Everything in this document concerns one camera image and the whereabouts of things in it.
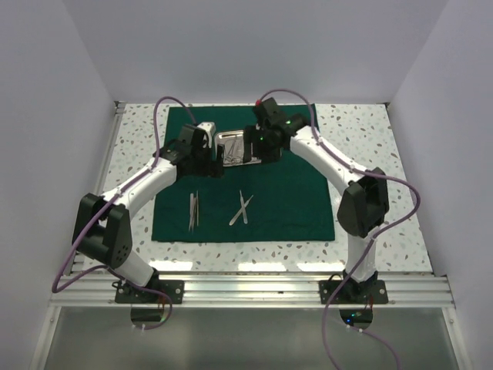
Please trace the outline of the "steel instrument tray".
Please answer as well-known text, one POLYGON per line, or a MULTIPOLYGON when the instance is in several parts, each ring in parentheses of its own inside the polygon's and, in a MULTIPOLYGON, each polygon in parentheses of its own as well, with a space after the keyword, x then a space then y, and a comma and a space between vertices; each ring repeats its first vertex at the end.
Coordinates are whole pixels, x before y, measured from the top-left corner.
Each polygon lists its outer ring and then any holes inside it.
POLYGON ((214 144, 223 144, 224 166, 238 167, 243 165, 262 164, 260 161, 246 162, 246 128, 219 132, 214 136, 214 144))

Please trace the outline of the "dark green surgical cloth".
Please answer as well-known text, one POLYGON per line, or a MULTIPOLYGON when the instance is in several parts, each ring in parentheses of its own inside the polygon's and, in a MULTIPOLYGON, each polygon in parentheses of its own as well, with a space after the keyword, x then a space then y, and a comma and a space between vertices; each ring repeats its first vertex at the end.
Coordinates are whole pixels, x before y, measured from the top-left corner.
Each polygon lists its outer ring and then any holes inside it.
POLYGON ((269 164, 227 167, 221 178, 184 177, 160 192, 153 211, 152 241, 334 241, 335 226, 325 177, 289 151, 269 164), (231 218, 244 200, 248 224, 231 218), (189 195, 199 191, 200 225, 188 231, 189 195))

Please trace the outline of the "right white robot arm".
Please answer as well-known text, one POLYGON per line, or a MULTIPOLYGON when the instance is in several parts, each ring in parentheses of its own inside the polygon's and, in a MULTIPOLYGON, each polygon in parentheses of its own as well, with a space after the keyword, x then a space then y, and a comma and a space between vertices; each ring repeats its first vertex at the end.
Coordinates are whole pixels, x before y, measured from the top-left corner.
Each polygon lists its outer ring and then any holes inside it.
POLYGON ((352 302, 363 301, 377 280, 374 252, 364 249, 376 235, 389 211, 385 173, 351 164, 348 157, 324 139, 314 125, 314 112, 307 118, 288 116, 273 98, 253 107, 257 123, 243 130, 243 162, 274 163, 284 151, 308 162, 341 195, 339 225, 347 233, 348 257, 343 293, 352 302))

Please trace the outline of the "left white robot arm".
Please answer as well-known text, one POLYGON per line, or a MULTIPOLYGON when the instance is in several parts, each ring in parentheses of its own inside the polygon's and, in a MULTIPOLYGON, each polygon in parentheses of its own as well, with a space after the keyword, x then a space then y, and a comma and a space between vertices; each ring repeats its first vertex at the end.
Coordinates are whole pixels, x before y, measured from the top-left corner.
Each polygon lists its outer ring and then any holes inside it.
POLYGON ((72 245, 133 284, 132 292, 142 302, 155 301, 160 284, 155 269, 132 249, 131 221, 151 198, 184 177, 222 176, 223 149, 213 157, 215 132, 212 122, 186 124, 133 177, 80 201, 72 245))

